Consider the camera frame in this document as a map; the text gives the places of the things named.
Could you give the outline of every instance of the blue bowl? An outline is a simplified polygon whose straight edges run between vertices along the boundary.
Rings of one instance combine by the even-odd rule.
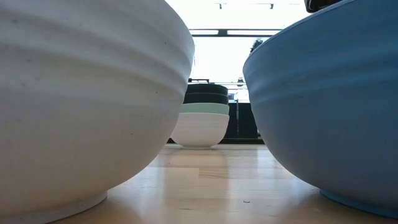
[[[342,1],[271,37],[243,69],[257,127],[287,170],[329,198],[393,218],[397,9],[396,0]]]

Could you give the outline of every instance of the light green bowl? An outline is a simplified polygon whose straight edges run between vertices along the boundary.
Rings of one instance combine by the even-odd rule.
[[[219,103],[188,103],[182,105],[181,113],[216,113],[229,115],[229,106]]]

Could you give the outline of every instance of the bowl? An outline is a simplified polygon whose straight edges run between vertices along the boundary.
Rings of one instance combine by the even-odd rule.
[[[229,114],[229,106],[219,103],[188,103],[182,105],[181,113]]]
[[[171,135],[186,149],[208,149],[224,138],[229,116],[213,113],[180,113]]]
[[[244,76],[261,136],[300,179],[398,218],[398,1],[341,1],[259,46]]]
[[[5,0],[1,17],[0,223],[47,223],[162,149],[193,40],[161,0]]]
[[[186,93],[216,93],[228,96],[228,89],[216,84],[189,84]]]
[[[185,94],[183,103],[219,103],[228,105],[228,102],[228,96],[217,93],[189,93]]]

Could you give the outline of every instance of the wooden floor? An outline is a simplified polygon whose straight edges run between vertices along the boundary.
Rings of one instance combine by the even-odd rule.
[[[332,202],[287,172],[265,146],[166,146],[96,207],[56,224],[398,223]]]

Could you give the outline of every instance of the large white bowl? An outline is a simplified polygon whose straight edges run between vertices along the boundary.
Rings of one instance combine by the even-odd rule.
[[[102,201],[158,154],[193,40],[163,0],[0,0],[0,223]]]
[[[229,116],[214,113],[180,113],[171,138],[187,149],[206,149],[225,136]]]

